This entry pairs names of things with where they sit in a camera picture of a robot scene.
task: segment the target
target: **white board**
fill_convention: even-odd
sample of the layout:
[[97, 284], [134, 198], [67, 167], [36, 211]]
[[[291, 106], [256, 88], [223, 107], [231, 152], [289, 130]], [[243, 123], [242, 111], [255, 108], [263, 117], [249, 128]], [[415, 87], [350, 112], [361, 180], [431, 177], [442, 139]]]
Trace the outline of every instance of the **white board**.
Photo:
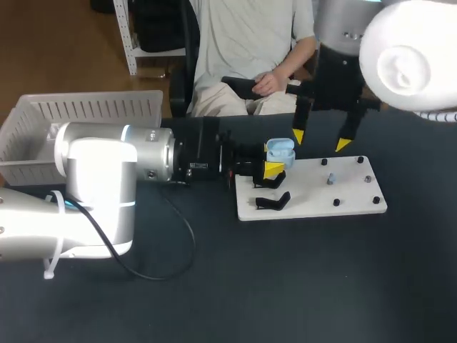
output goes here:
[[[313, 217], [353, 216], [379, 214], [387, 211], [387, 203], [379, 187], [370, 161], [364, 157], [359, 164], [357, 157], [328, 159], [322, 166], [322, 159], [295, 161], [286, 171], [286, 179], [278, 189], [254, 188], [252, 177], [236, 175], [236, 201], [241, 221], [295, 219]], [[329, 186], [327, 179], [333, 173], [336, 182]], [[291, 193], [291, 200], [282, 211], [257, 209], [255, 198], [279, 200], [285, 192]], [[381, 198], [374, 204], [375, 197]], [[333, 205], [334, 199], [340, 205]]]

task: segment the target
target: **person's hand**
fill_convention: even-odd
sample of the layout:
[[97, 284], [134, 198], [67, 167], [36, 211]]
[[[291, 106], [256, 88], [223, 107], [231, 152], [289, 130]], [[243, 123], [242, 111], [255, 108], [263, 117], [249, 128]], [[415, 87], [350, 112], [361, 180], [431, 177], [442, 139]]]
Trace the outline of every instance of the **person's hand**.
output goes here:
[[288, 77], [282, 76], [277, 71], [270, 71], [256, 78], [256, 84], [252, 91], [261, 96], [268, 96], [276, 91], [285, 91]]

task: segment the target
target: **black office chair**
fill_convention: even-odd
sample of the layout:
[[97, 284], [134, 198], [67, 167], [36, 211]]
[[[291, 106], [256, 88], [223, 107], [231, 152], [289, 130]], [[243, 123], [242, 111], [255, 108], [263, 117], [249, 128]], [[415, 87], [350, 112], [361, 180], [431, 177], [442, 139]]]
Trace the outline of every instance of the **black office chair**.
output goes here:
[[170, 76], [170, 107], [174, 118], [185, 117], [194, 93], [194, 77], [199, 59], [200, 28], [189, 0], [180, 0], [186, 47], [185, 63]]

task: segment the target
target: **white plastic basket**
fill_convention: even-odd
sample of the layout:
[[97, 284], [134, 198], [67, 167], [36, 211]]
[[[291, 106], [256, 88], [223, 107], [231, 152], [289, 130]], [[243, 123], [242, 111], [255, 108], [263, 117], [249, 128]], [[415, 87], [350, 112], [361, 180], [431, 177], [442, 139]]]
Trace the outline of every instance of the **white plastic basket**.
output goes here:
[[0, 173], [12, 186], [64, 184], [54, 140], [70, 121], [160, 127], [161, 91], [24, 95], [0, 129]]

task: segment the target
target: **white shirt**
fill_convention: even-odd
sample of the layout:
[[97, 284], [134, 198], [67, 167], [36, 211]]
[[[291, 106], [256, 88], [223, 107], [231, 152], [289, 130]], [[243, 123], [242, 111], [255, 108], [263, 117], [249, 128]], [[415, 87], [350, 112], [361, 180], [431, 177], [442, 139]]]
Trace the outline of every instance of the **white shirt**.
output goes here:
[[224, 76], [275, 69], [293, 41], [314, 36], [311, 0], [190, 0], [200, 26], [197, 92]]

